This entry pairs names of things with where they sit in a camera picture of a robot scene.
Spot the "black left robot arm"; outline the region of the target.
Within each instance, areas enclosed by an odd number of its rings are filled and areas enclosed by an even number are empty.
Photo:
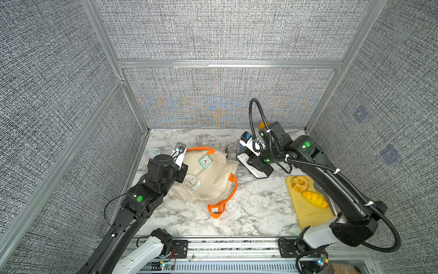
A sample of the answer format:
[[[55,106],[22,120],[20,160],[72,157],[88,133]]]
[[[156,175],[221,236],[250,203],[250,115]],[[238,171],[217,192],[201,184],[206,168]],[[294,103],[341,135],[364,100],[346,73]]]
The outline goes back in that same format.
[[[79,274],[110,274],[123,252],[162,204],[174,182],[183,182],[188,166],[183,163],[185,154],[160,154],[148,162],[148,172],[125,194],[110,229],[94,253],[78,271]]]

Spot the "mint green square alarm clock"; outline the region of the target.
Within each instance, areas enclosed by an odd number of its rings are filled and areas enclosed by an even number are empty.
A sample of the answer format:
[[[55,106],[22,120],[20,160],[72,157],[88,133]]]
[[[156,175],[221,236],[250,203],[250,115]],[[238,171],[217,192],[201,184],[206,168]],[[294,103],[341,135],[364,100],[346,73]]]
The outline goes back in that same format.
[[[205,154],[198,160],[202,168],[207,169],[212,164],[212,159],[208,154]]]

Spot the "black square alarm clock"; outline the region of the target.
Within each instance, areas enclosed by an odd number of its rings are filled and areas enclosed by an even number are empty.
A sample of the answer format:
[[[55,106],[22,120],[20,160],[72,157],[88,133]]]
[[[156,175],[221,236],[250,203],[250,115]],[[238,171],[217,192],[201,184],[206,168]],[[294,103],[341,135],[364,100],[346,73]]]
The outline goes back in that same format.
[[[266,179],[274,171],[268,149],[265,147],[260,156],[256,156],[249,149],[238,143],[237,160],[256,178]]]

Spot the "beige canvas tote bag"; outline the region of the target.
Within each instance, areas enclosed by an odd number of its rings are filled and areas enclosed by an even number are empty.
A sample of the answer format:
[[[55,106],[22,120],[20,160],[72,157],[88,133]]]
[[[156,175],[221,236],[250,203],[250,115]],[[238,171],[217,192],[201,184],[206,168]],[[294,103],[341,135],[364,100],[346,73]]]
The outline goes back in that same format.
[[[198,162],[205,154],[213,161],[207,169],[202,168]],[[209,147],[187,149],[183,163],[188,165],[187,174],[196,175],[200,179],[200,186],[197,190],[191,190],[182,183],[175,183],[169,194],[181,201],[205,203],[212,218],[218,219],[237,191],[236,171],[239,163],[226,158],[225,153]]]

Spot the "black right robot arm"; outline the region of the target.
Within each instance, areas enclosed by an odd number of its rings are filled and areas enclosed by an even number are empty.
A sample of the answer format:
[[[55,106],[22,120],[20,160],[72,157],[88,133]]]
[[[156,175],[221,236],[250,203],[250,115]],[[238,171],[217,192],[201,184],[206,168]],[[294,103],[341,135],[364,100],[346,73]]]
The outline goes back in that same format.
[[[350,247],[363,245],[385,253],[400,248],[400,234],[385,216],[387,206],[362,194],[331,163],[315,141],[306,135],[292,139],[278,122],[268,129],[261,129],[259,133],[261,139],[245,131],[239,140],[242,150],[237,154],[238,161],[255,178],[268,178],[273,172],[272,164],[286,163],[308,175],[339,208],[336,216],[326,223],[303,229],[295,242],[300,253],[324,249],[335,243]],[[394,236],[390,247],[367,243],[375,234],[379,221],[385,223]]]

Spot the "white round alarm clock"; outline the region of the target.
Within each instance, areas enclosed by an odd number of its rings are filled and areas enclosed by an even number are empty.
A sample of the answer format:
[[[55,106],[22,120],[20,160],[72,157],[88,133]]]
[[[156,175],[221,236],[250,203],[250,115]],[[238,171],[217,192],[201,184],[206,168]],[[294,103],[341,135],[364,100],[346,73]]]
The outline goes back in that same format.
[[[201,181],[196,175],[186,174],[182,185],[191,190],[197,190],[200,186],[200,183]]]

